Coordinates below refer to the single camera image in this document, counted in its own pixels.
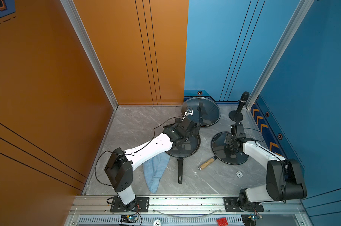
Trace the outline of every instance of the microphone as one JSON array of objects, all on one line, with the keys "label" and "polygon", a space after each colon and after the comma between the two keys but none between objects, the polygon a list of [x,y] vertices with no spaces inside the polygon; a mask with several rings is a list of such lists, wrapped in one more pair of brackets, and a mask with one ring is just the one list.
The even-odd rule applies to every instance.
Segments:
[{"label": "microphone", "polygon": [[242,107],[245,105],[246,101],[248,100],[248,98],[250,97],[250,93],[249,92],[243,92],[240,102],[238,104],[237,110],[236,111],[231,111],[228,114],[228,117],[232,120],[232,121],[242,121],[243,120],[243,115],[241,113]]}]

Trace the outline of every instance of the robotic arm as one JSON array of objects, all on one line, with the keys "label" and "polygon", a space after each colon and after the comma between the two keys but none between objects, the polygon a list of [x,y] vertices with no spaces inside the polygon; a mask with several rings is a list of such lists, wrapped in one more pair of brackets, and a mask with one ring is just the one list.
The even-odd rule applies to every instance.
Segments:
[{"label": "robotic arm", "polygon": [[232,136],[227,136],[225,143],[231,148],[241,149],[267,169],[266,184],[242,189],[238,196],[238,207],[247,211],[259,202],[303,199],[307,196],[298,161],[278,156],[259,145],[256,140],[246,138],[241,122],[231,125],[231,133]]},{"label": "robotic arm", "polygon": [[149,142],[125,151],[121,150],[121,148],[113,151],[105,166],[105,173],[115,192],[118,193],[125,209],[132,210],[137,200],[131,185],[133,171],[145,161],[182,145],[188,140],[189,136],[199,133],[200,123],[191,121],[186,117],[192,115],[192,113],[193,111],[186,112],[183,119],[177,118],[174,124],[164,126],[163,133]]},{"label": "robotic arm", "polygon": [[[186,112],[185,116],[192,113],[193,111]],[[164,126],[163,133],[149,142],[125,151],[121,148],[113,151],[105,166],[105,173],[125,209],[133,210],[137,202],[131,185],[133,171],[159,153],[182,145],[189,136],[197,135],[199,128],[200,123],[191,121],[188,117],[175,119],[174,124]],[[237,203],[230,203],[232,206],[247,211],[263,201],[301,199],[307,196],[299,163],[294,159],[287,160],[278,156],[260,146],[256,140],[246,138],[241,122],[231,125],[231,136],[226,137],[225,143],[229,148],[251,156],[267,169],[266,184],[242,189]]]}]

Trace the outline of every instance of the red block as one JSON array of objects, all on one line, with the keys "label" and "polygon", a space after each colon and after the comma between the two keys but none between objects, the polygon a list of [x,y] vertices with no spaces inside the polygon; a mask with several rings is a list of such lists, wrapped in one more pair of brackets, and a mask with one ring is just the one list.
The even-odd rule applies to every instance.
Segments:
[{"label": "red block", "polygon": [[226,218],[221,218],[217,220],[218,226],[226,226],[228,225],[227,219]]}]

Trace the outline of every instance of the blue microfiber cloth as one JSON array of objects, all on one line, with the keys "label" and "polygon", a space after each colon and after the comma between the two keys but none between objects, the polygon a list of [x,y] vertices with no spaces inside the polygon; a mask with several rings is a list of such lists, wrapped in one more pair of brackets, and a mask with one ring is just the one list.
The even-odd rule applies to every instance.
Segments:
[{"label": "blue microfiber cloth", "polygon": [[162,177],[165,168],[167,168],[170,156],[162,152],[150,160],[143,163],[144,177],[146,184],[152,193],[156,193],[160,178]]}]

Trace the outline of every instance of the marble tile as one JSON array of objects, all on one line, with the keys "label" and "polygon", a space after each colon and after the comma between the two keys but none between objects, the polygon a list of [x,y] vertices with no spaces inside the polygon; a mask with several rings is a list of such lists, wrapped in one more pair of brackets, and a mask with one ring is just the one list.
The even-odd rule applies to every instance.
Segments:
[{"label": "marble tile", "polygon": [[[184,159],[182,184],[178,184],[177,181],[177,159],[170,158],[156,194],[237,195],[242,188],[255,187],[265,183],[266,169],[251,157],[241,165],[228,165],[220,160],[215,160],[206,169],[202,171],[197,169],[202,163],[214,156],[211,150],[213,136],[219,132],[230,131],[230,125],[234,124],[234,122],[228,118],[228,113],[236,108],[237,106],[234,105],[220,105],[220,120],[210,127],[200,129],[201,146],[194,155]],[[257,129],[250,112],[243,109],[242,113],[244,115],[242,121],[244,127]],[[102,152],[106,150],[113,151],[118,147],[126,150],[143,144],[153,137],[154,127],[168,118],[180,115],[180,106],[119,107],[115,113]],[[173,122],[174,120],[171,119],[165,124]],[[162,130],[162,127],[156,129],[156,136]],[[257,140],[263,140],[257,131],[245,129],[245,132]],[[103,183],[110,183],[103,170],[109,157],[110,153],[105,153],[96,167],[98,179]],[[237,171],[242,172],[242,178],[236,176]],[[133,172],[133,189],[136,195],[152,194],[144,179],[143,166],[138,167]],[[116,194],[112,187],[98,183],[94,175],[92,175],[85,192],[88,195]]]}]

